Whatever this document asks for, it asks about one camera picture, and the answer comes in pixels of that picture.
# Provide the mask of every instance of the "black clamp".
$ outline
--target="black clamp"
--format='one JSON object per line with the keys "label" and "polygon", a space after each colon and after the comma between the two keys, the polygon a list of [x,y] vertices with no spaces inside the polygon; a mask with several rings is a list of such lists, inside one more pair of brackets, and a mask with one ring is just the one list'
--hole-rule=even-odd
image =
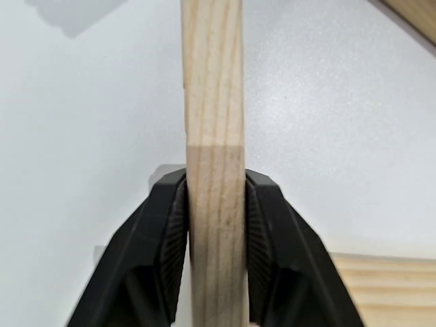
{"label": "black clamp", "polygon": [[[250,320],[364,326],[318,235],[269,177],[247,170]],[[67,327],[169,327],[189,229],[185,170],[165,175],[115,232]]]}

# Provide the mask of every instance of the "black plastic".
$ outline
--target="black plastic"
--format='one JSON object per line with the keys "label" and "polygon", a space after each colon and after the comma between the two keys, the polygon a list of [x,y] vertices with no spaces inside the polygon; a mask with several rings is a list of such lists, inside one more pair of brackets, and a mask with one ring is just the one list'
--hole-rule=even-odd
{"label": "black plastic", "polygon": [[[169,327],[189,229],[185,171],[164,176],[112,237],[68,327]],[[317,234],[269,177],[247,171],[250,320],[264,327],[361,327]]]}
{"label": "black plastic", "polygon": [[185,171],[164,176],[105,250],[68,327],[174,321],[188,230]]}
{"label": "black plastic", "polygon": [[279,186],[247,171],[247,195],[251,321],[265,327],[363,326],[322,241]]}

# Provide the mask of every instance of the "wooden stick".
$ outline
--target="wooden stick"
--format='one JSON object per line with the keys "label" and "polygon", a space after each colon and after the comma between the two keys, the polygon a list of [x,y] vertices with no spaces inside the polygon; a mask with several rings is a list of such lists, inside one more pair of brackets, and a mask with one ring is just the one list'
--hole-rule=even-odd
{"label": "wooden stick", "polygon": [[436,0],[384,0],[436,44]]}
{"label": "wooden stick", "polygon": [[334,255],[367,327],[436,326],[436,262]]}
{"label": "wooden stick", "polygon": [[182,0],[194,327],[248,326],[242,0]]}

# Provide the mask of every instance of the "wood grain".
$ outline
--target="wood grain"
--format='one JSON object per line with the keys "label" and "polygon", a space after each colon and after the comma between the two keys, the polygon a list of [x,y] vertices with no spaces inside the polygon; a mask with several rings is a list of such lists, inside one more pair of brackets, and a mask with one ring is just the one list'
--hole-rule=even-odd
{"label": "wood grain", "polygon": [[248,326],[242,0],[182,0],[194,327]]}
{"label": "wood grain", "polygon": [[436,326],[436,262],[333,258],[365,326]]}
{"label": "wood grain", "polygon": [[436,44],[436,0],[384,0]]}

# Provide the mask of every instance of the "pine wood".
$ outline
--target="pine wood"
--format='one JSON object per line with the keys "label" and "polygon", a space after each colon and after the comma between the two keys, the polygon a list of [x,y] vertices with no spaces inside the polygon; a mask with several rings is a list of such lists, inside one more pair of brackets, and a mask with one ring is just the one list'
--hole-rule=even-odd
{"label": "pine wood", "polygon": [[436,0],[384,1],[436,44]]}
{"label": "pine wood", "polygon": [[242,0],[182,12],[193,326],[248,326]]}
{"label": "pine wood", "polygon": [[333,258],[365,326],[436,326],[436,261]]}

